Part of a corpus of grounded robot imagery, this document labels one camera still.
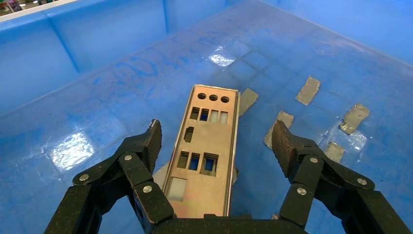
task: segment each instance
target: port opening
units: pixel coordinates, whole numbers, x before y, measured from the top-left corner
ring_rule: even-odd
[[[189,162],[189,168],[188,169],[193,170],[193,171],[198,170],[199,156],[200,156],[200,154],[197,154],[197,153],[192,153],[191,154],[191,161]]]
[[[209,122],[216,123],[218,122],[218,111],[211,111],[211,115],[209,116]]]
[[[177,167],[185,169],[187,167],[188,158],[189,158],[189,152],[181,151],[181,155],[179,155],[179,158],[178,158]]]
[[[199,99],[205,99],[207,96],[206,96],[206,94],[204,94],[204,93],[200,93],[200,94],[198,94],[198,98]]]
[[[218,100],[218,97],[216,95],[212,94],[212,95],[209,96],[209,100],[216,101],[216,100]]]
[[[228,97],[222,97],[221,102],[227,103],[227,102],[229,102],[229,98]]]
[[[208,114],[209,114],[209,109],[202,109],[201,117],[199,118],[199,120],[200,121],[208,121]]]
[[[228,120],[228,112],[221,111],[220,123],[226,124],[227,120]]]
[[[200,173],[207,176],[216,176],[218,155],[204,153]]]
[[[187,180],[173,177],[170,182],[168,199],[173,201],[184,201]]]
[[[198,119],[198,115],[199,115],[199,108],[198,107],[193,107],[192,108],[192,112],[191,112],[191,115],[190,115],[190,119],[195,119],[195,120],[197,120]]]
[[[184,135],[184,141],[190,143],[192,140],[192,135],[193,135],[193,127],[187,127],[185,130],[185,135]]]

